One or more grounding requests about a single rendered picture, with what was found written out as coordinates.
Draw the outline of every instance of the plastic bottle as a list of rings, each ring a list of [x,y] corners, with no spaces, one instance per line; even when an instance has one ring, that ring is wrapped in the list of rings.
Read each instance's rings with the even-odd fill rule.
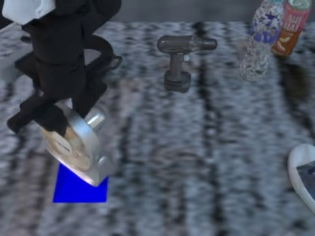
[[[283,14],[283,0],[264,0],[256,10],[239,65],[243,80],[259,81],[266,75],[271,47],[280,33]]]
[[[287,57],[291,55],[303,26],[310,14],[312,0],[287,0],[281,32],[272,47],[274,54]]]

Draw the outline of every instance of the textured gray tabletop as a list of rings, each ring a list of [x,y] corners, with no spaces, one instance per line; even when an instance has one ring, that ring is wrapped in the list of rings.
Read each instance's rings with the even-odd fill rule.
[[[189,23],[108,23],[124,64],[110,75],[106,135],[120,159],[106,204],[51,203],[57,162],[36,125],[5,126],[10,107],[31,91],[25,76],[0,81],[0,236],[314,236],[315,216],[292,190],[288,152],[315,141],[315,24],[287,60],[271,58],[261,82],[237,78],[248,25],[206,23],[218,48],[192,54],[186,94],[167,92],[163,34],[193,34]],[[21,47],[0,35],[0,53]]]

